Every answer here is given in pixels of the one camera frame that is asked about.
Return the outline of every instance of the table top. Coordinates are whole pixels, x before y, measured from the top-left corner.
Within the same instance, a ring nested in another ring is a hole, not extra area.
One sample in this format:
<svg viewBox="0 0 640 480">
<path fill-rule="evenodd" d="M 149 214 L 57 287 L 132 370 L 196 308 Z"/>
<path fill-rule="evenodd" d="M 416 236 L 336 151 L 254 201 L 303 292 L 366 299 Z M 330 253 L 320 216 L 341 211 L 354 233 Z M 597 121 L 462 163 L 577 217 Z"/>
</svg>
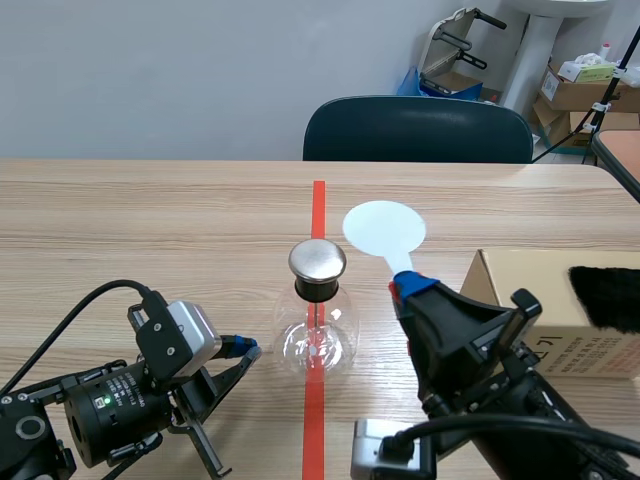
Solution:
<svg viewBox="0 0 640 480">
<path fill-rule="evenodd" d="M 598 132 L 593 150 L 611 174 L 640 202 L 640 130 Z"/>
<path fill-rule="evenodd" d="M 273 363 L 277 296 L 291 247 L 309 236 L 313 180 L 327 182 L 327 238 L 345 248 L 342 285 L 361 317 L 350 373 L 326 385 L 326 478 L 349 477 L 356 418 L 424 420 L 381 259 L 346 245 L 344 215 L 377 199 L 414 207 L 428 240 L 416 270 L 459 289 L 478 248 L 640 250 L 640 207 L 603 170 L 569 165 L 197 161 L 0 161 L 2 384 L 88 291 L 115 278 L 202 305 L 220 333 L 265 354 L 206 423 L 234 480 L 299 478 L 304 386 Z M 29 383 L 138 352 L 126 319 L 134 293 L 94 302 L 27 376 Z M 210 370 L 220 369 L 216 362 Z M 640 439 L 639 381 L 551 379 L 592 425 Z M 49 409 L 72 446 L 64 411 Z M 166 435 L 125 478 L 208 478 L 190 441 Z M 76 478 L 101 478 L 77 454 Z M 471 445 L 441 479 L 492 479 Z"/>
</svg>

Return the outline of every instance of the white sink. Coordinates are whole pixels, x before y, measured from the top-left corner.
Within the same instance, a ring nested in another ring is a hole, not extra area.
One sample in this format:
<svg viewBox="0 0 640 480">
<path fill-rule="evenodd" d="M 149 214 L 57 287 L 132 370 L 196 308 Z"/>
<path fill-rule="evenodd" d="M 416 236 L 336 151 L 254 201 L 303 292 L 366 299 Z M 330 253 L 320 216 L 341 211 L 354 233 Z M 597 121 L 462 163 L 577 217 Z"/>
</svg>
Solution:
<svg viewBox="0 0 640 480">
<path fill-rule="evenodd" d="M 539 17 L 590 17 L 610 0 L 506 0 L 516 10 Z"/>
<path fill-rule="evenodd" d="M 527 117 L 564 18 L 596 15 L 611 0 L 505 0 L 531 15 L 500 105 Z M 557 61 L 573 60 L 558 58 Z"/>
</svg>

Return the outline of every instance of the black stand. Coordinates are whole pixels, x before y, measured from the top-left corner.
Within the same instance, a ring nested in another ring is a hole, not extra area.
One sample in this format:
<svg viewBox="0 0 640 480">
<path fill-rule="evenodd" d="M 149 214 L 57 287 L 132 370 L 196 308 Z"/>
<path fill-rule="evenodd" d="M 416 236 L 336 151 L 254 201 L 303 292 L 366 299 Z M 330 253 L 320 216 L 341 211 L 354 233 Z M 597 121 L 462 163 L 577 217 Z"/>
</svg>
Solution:
<svg viewBox="0 0 640 480">
<path fill-rule="evenodd" d="M 587 155 L 589 154 L 589 151 L 591 150 L 591 143 L 593 142 L 593 137 L 595 136 L 596 133 L 598 133 L 600 131 L 600 128 L 602 127 L 602 122 L 604 120 L 604 116 L 607 113 L 607 111 L 609 110 L 609 108 L 611 107 L 609 102 L 613 99 L 613 93 L 615 92 L 616 87 L 618 86 L 618 83 L 620 83 L 620 78 L 622 77 L 622 75 L 626 71 L 627 64 L 629 63 L 629 60 L 631 59 L 631 56 L 633 55 L 633 52 L 635 51 L 636 47 L 638 46 L 638 42 L 639 41 L 640 41 L 640 26 L 638 27 L 638 30 L 636 31 L 636 34 L 633 37 L 633 40 L 631 40 L 631 43 L 629 44 L 629 48 L 627 49 L 626 53 L 624 54 L 624 57 L 620 61 L 620 65 L 614 71 L 613 78 L 611 79 L 611 83 L 609 84 L 609 87 L 607 88 L 607 91 L 604 92 L 604 96 L 602 97 L 602 101 L 600 103 L 594 103 L 593 104 L 593 106 L 591 107 L 589 112 L 580 121 L 580 123 L 578 124 L 578 126 L 576 127 L 576 129 L 574 131 L 572 131 L 571 133 L 569 133 L 569 135 L 564 137 L 558 143 L 556 143 L 555 145 L 553 145 L 552 147 L 547 149 L 544 153 L 542 153 L 542 154 L 538 155 L 536 158 L 534 158 L 532 163 L 537 162 L 542 157 L 544 157 L 547 153 L 555 150 L 556 148 L 558 148 L 559 145 L 563 144 L 564 142 L 566 142 L 570 138 L 576 136 L 582 130 L 587 130 L 588 132 L 590 132 L 590 136 L 589 136 L 589 142 L 587 143 L 587 147 L 586 147 L 585 152 L 584 152 L 584 156 L 582 157 L 582 164 L 584 165 L 584 163 L 587 160 Z M 587 125 L 587 120 L 589 119 L 589 117 L 592 114 L 595 114 L 595 115 L 593 115 L 593 118 L 591 119 L 591 123 L 589 125 Z"/>
</svg>

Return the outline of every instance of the chair backrest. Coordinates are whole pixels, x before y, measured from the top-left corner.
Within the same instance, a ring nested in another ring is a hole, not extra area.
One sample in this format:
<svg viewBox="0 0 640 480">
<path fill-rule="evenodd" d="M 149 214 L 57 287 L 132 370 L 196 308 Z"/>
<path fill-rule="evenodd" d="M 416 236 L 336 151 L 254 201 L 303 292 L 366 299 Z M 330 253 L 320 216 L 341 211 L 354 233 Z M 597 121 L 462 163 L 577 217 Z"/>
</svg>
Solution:
<svg viewBox="0 0 640 480">
<path fill-rule="evenodd" d="M 304 160 L 531 163 L 533 141 L 512 110 L 423 97 L 353 97 L 311 118 Z"/>
</svg>

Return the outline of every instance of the glass flask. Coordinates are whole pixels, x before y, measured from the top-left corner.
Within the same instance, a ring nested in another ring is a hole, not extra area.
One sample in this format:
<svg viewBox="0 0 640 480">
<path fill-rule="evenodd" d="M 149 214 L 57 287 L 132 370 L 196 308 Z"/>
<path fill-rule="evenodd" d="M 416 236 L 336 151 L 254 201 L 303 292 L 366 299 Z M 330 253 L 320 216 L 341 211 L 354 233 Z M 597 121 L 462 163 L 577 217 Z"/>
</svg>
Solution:
<svg viewBox="0 0 640 480">
<path fill-rule="evenodd" d="M 329 240 L 306 240 L 291 250 L 295 281 L 276 303 L 273 342 L 275 358 L 287 370 L 322 379 L 320 372 L 343 372 L 353 362 L 358 313 L 338 283 L 346 265 L 342 249 Z"/>
</svg>

